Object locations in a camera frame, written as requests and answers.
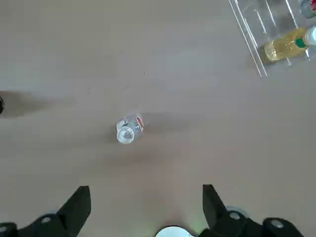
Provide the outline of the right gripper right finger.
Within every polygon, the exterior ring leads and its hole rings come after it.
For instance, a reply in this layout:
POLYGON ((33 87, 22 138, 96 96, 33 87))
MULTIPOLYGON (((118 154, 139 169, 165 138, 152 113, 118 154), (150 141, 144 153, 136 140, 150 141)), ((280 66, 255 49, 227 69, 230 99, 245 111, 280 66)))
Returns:
POLYGON ((202 202, 208 228, 198 237, 303 237, 285 219, 266 218, 259 224, 241 212, 228 210, 213 185, 203 185, 202 202))

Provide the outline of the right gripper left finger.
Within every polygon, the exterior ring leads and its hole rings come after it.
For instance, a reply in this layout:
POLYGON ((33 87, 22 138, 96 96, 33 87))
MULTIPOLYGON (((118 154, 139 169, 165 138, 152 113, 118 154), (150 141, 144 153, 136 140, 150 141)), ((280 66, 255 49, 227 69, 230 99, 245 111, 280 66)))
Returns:
POLYGON ((2 237, 76 237, 91 214, 89 186, 80 186, 55 213, 48 213, 19 229, 13 222, 0 224, 2 237))

